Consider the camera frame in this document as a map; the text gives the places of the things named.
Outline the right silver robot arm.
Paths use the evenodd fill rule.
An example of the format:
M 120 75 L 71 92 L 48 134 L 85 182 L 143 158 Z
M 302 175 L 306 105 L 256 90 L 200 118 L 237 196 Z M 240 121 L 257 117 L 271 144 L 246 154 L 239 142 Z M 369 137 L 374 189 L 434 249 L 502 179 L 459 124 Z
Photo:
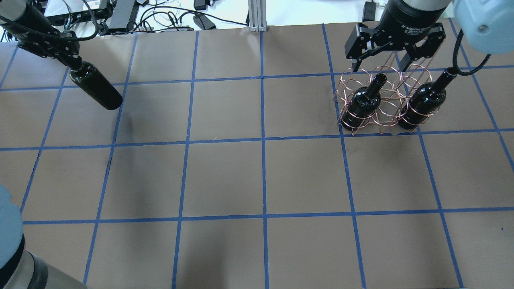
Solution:
M 449 0 L 389 0 L 375 28 L 356 24 L 345 43 L 345 56 L 358 71 L 362 61 L 384 51 L 405 51 L 406 71 L 414 61 L 435 55 L 446 38 L 439 18 Z M 513 51 L 512 0 L 454 0 L 461 35 L 486 57 Z

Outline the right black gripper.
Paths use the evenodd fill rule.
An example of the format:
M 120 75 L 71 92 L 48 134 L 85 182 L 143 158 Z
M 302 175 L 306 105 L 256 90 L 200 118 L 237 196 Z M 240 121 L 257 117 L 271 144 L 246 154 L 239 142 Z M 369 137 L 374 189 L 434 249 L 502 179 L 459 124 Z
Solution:
M 414 61 L 433 57 L 446 37 L 437 22 L 446 7 L 445 0 L 389 0 L 375 27 L 359 22 L 349 35 L 345 57 L 352 60 L 352 72 L 382 51 L 406 52 L 400 61 L 402 73 Z

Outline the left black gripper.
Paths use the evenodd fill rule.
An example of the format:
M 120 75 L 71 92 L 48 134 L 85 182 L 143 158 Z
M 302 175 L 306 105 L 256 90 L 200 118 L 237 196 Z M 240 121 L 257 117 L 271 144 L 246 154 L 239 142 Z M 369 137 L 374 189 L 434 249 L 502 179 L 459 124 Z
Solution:
M 59 60 L 72 71 L 82 66 L 80 45 L 73 31 L 59 31 L 29 0 L 2 0 L 1 27 L 18 39 L 18 47 Z

